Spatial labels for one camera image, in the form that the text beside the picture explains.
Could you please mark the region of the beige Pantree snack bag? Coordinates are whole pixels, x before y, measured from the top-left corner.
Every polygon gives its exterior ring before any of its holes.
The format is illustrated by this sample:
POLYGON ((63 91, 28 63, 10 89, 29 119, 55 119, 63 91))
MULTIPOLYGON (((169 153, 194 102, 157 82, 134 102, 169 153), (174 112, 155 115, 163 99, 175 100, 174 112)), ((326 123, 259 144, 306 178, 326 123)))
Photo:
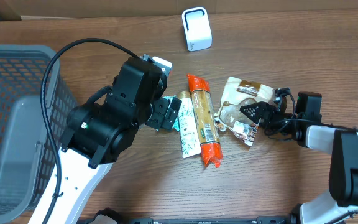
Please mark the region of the beige Pantree snack bag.
POLYGON ((224 86, 221 106, 214 114, 214 125, 220 131, 230 130, 235 137, 251 147, 255 141, 259 123, 251 121, 240 108, 258 102, 271 103, 273 88, 257 82, 229 77, 224 86))

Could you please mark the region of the white tube with gold cap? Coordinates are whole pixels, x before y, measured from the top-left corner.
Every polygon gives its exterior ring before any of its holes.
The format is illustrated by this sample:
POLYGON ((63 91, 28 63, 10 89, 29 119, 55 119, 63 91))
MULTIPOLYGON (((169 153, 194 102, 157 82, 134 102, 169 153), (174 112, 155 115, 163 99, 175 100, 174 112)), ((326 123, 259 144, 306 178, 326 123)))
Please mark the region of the white tube with gold cap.
POLYGON ((181 106, 178 111, 178 125, 180 129, 182 158, 187 158, 200 154, 201 146, 190 92, 179 92, 177 98, 181 100, 181 106))

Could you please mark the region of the orange pasta packet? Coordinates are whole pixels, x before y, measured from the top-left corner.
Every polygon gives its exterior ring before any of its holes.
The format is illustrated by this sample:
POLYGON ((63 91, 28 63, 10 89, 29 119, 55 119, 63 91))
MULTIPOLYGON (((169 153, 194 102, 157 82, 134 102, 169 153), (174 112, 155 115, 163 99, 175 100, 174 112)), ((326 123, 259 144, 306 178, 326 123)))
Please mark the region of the orange pasta packet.
POLYGON ((201 158, 205 166, 212 163, 215 167, 219 167, 223 153, 218 130, 214 126, 214 110, 209 83, 205 79, 189 73, 187 79, 201 146, 201 158))

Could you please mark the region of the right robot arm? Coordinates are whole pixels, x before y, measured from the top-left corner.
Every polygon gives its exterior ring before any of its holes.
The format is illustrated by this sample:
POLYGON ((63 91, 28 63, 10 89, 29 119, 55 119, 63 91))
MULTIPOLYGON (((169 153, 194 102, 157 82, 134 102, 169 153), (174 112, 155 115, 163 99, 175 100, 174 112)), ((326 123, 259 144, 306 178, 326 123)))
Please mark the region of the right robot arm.
POLYGON ((291 99, 292 113, 285 112, 290 89, 275 89, 273 94, 272 104, 261 101, 241 106, 239 111, 269 138, 281 134, 282 141, 294 140, 301 147, 331 156, 328 190, 298 204, 276 223, 344 223, 358 215, 358 129, 322 123, 319 93, 300 92, 291 99))

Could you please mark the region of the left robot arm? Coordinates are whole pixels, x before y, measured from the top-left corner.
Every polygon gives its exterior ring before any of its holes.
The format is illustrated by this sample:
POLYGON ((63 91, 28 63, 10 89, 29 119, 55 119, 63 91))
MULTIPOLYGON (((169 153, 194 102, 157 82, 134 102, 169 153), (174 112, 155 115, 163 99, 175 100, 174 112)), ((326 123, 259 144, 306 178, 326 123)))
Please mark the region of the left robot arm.
POLYGON ((147 54, 126 61, 111 86, 73 108, 54 170, 31 223, 76 223, 90 195, 143 126, 171 130, 181 100, 163 98, 172 63, 147 54))

